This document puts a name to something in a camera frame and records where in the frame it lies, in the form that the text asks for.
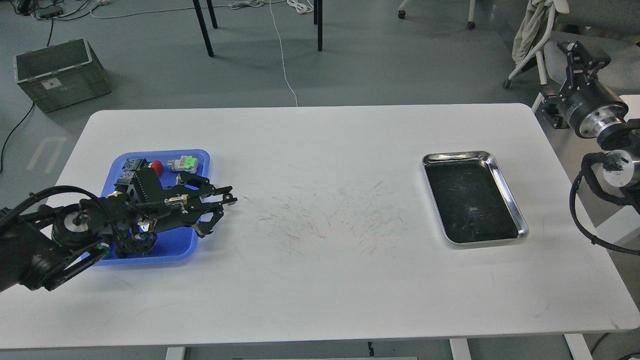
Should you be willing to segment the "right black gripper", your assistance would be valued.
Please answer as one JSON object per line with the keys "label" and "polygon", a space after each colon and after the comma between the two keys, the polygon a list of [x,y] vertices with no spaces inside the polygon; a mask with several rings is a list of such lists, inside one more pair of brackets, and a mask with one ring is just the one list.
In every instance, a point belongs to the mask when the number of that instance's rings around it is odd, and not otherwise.
{"label": "right black gripper", "polygon": [[608,86],[598,82],[598,72],[611,57],[596,45],[562,41],[557,48],[566,59],[566,79],[561,85],[540,84],[542,118],[553,129],[574,130],[583,139],[613,140],[630,132],[624,117],[629,107]]}

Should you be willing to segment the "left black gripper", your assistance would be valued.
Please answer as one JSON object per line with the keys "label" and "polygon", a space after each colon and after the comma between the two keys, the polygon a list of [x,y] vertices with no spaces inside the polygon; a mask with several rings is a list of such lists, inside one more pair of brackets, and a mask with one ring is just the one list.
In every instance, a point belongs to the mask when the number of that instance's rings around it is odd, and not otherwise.
{"label": "left black gripper", "polygon": [[[131,180],[132,197],[127,197],[133,209],[145,220],[152,223],[156,233],[180,227],[192,227],[199,239],[210,235],[215,225],[224,216],[225,206],[238,202],[231,186],[215,186],[206,177],[189,172],[179,172],[176,184],[162,187],[158,176],[151,168],[135,172]],[[202,199],[222,196],[217,202],[203,202]],[[210,219],[200,221],[202,215]]]}

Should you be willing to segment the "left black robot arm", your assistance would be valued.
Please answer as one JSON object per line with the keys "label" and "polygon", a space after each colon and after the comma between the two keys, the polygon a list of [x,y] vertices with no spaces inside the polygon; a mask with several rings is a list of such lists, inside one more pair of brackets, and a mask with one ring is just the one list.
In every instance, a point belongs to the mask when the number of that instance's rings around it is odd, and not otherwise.
{"label": "left black robot arm", "polygon": [[76,186],[31,193],[1,210],[1,289],[52,291],[112,250],[150,252],[165,231],[192,228],[203,238],[224,216],[224,207],[237,201],[232,191],[187,171],[177,174],[174,186],[163,187],[156,171],[143,167],[105,197]]}

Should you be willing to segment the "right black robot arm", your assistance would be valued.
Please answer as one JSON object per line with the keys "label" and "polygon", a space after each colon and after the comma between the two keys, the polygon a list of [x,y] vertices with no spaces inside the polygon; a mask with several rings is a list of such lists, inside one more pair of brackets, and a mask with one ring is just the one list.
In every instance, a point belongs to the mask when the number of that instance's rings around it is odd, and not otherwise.
{"label": "right black robot arm", "polygon": [[566,62],[561,85],[539,87],[544,118],[555,129],[572,129],[582,139],[595,139],[600,151],[586,153],[569,192],[569,211],[590,243],[613,252],[638,256],[639,251],[603,240],[591,233],[576,214],[578,189],[586,183],[601,200],[639,210],[639,120],[627,120],[628,105],[601,83],[600,70],[611,63],[601,48],[580,41],[557,44]]}

